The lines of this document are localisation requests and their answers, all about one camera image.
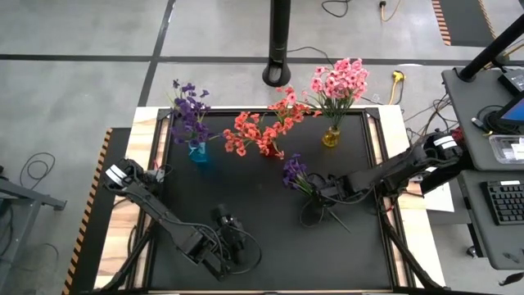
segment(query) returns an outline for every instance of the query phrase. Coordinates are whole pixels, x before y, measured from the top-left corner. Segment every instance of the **black pole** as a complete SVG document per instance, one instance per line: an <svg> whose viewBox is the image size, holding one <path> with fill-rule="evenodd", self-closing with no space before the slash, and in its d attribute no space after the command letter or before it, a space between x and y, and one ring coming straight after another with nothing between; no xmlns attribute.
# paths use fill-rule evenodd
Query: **black pole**
<svg viewBox="0 0 524 295"><path fill-rule="evenodd" d="M271 0L271 22L269 25L268 65L262 73L262 80L269 86L283 86L291 79L287 66L287 36L291 0Z"/></svg>
<svg viewBox="0 0 524 295"><path fill-rule="evenodd" d="M472 81L475 74L513 43L524 33L524 14L515 20L502 34L495 39L488 47L484 48L472 62L463 68L458 77L463 81Z"/></svg>

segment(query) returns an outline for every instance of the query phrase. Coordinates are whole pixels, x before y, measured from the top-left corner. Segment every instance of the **black tabletop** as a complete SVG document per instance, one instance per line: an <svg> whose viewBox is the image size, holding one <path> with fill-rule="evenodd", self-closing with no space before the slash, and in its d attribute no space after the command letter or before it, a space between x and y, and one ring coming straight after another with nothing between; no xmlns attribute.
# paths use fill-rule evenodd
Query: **black tabletop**
<svg viewBox="0 0 524 295"><path fill-rule="evenodd" d="M347 174L370 167L365 114L347 116L338 147L324 147L325 118L306 118L278 139L287 157L300 153L309 172ZM209 116L215 131L232 129L232 116ZM274 117L266 117L272 124ZM285 161L267 158L249 146L244 157L224 151L224 141L207 144L210 163L198 166L187 157L187 146L171 145L168 164L174 173L165 181L163 202L179 219L212 225L210 210L224 203L264 251L260 265L244 275L217 281L202 265L194 266L178 253L169 236L156 237L151 287L164 290L353 290L388 289L391 280L384 239L372 195L353 206L334 211L351 229L347 233L333 219L307 229L299 223L306 198L282 185ZM248 245L249 259L256 248Z"/></svg>

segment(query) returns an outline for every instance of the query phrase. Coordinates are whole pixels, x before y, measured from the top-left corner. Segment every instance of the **concrete floor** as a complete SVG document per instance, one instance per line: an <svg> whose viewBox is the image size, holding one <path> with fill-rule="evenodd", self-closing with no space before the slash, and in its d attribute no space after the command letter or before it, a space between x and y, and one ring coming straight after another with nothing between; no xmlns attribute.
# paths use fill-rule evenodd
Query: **concrete floor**
<svg viewBox="0 0 524 295"><path fill-rule="evenodd" d="M484 3L496 34L522 14L518 0ZM0 2L0 54L150 56L166 4L167 0L4 0ZM290 49L314 46L330 57L427 60L468 60L481 50L445 46L429 0L404 0L386 24L379 21L377 1L352 1L342 19L325 13L318 0L293 1L291 10ZM265 57L268 23L267 0L178 0L161 55ZM289 56L322 57L311 50ZM524 51L512 57L522 60ZM0 60L0 163L8 177L17 179L30 155L53 153L56 167L36 189L68 200L63 212L41 210L20 263L44 267L29 275L13 271L7 293L61 291L104 131L130 127L148 66L148 62ZM387 103L391 72L402 70L407 79L400 105L408 118L442 97L440 73L451 67L367 66L371 75L366 97L376 94ZM263 68L261 64L160 63L147 105L167 106L165 92L175 78L209 89L212 106L275 102L278 96L261 81ZM307 88L313 69L314 65L291 65L291 84ZM419 129L429 113L406 126ZM442 114L454 118L451 107ZM431 125L443 126L438 120ZM498 287L508 272L464 255L472 244L465 226L436 226L433 234L451 288L522 293L522 283ZM52 252L37 247L41 243L58 248L57 267Z"/></svg>

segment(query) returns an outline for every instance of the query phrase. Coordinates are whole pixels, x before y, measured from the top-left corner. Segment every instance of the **computer monitor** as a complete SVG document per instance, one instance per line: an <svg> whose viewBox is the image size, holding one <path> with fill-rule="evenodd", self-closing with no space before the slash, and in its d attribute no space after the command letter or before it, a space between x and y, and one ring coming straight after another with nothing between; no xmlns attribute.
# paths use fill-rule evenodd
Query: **computer monitor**
<svg viewBox="0 0 524 295"><path fill-rule="evenodd" d="M524 96L519 95L497 111L494 119L497 123L524 125Z"/></svg>

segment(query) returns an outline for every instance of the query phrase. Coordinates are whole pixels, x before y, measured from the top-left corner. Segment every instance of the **purple flower bunch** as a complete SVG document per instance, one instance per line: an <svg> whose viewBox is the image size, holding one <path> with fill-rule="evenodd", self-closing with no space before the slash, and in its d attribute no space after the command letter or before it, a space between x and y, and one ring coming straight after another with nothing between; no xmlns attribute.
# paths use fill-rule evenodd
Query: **purple flower bunch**
<svg viewBox="0 0 524 295"><path fill-rule="evenodd" d="M294 154L284 165L283 183L287 188L298 189L308 195L314 192L313 185L308 182L305 164L299 161L300 154Z"/></svg>
<svg viewBox="0 0 524 295"><path fill-rule="evenodd" d="M210 107L196 100L195 89L197 87L191 83L181 86L175 79L173 80L173 88L176 95L176 98L171 101L176 120L174 127L171 128L174 142L177 144L189 143L191 148L198 148L200 143L218 137L211 133L207 125L203 123ZM209 94L207 90L202 90L200 98Z"/></svg>

